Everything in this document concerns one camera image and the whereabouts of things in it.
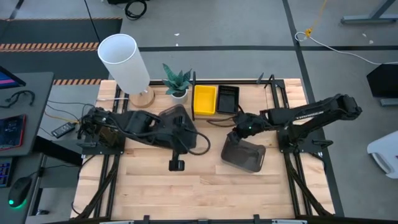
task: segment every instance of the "wooden table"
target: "wooden table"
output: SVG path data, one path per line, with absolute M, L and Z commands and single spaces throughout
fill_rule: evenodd
M 290 107 L 307 104 L 300 79 L 285 79 L 285 85 Z M 264 91 L 264 85 L 237 86 L 240 87 L 239 104 L 245 112 L 258 114 L 260 110 L 274 107 L 270 87 Z M 102 81 L 98 98 L 114 98 L 115 89 L 115 81 Z M 165 86 L 153 86 L 153 89 L 156 99 L 147 111 L 159 114 L 174 105 L 171 96 L 165 94 Z M 190 114 L 192 94 L 188 95 L 185 107 Z M 113 102 L 99 101 L 96 105 L 111 110 Z M 132 104 L 129 109 L 136 110 Z M 171 150 L 126 141 L 119 164 L 112 220 L 142 220 L 144 215 L 150 215 L 151 220 L 252 219 L 254 214 L 260 214 L 261 218 L 294 217 L 284 158 L 278 150 L 275 131 L 246 139 L 267 148 L 262 170 L 252 174 L 221 160 L 221 150 L 231 128 L 212 126 L 204 119 L 194 123 L 199 132 L 209 137 L 211 149 L 203 156 L 180 156 L 185 161 L 183 172 L 169 171 Z M 206 141 L 198 137 L 198 150 L 206 146 Z M 81 171 L 75 196 L 78 211 L 83 210 L 98 189 L 102 161 L 103 156 L 96 156 Z M 308 188 L 333 213 L 322 162 L 302 154 L 302 163 Z M 300 209 L 304 211 L 301 191 L 297 186 L 296 189 Z M 104 195 L 101 215 L 105 213 L 108 199 L 108 193 Z

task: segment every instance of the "monitor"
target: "monitor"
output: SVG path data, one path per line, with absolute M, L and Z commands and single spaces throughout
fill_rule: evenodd
M 25 86 L 26 83 L 0 66 L 0 90 Z

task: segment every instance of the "yellow bin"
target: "yellow bin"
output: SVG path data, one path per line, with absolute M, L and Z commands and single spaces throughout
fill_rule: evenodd
M 216 87 L 195 85 L 193 111 L 198 115 L 213 115 L 216 113 Z

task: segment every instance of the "potted plant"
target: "potted plant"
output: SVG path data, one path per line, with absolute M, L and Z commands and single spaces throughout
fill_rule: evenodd
M 191 70 L 183 74 L 181 71 L 178 75 L 171 71 L 169 66 L 163 64 L 163 69 L 167 74 L 168 80 L 162 80 L 164 85 L 169 89 L 166 91 L 167 95 L 172 95 L 175 103 L 185 103 L 188 99 L 188 86 L 191 79 Z

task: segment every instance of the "keyboard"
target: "keyboard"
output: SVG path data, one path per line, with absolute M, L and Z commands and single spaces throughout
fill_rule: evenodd
M 13 158 L 0 158 L 0 188 L 9 187 L 14 168 Z

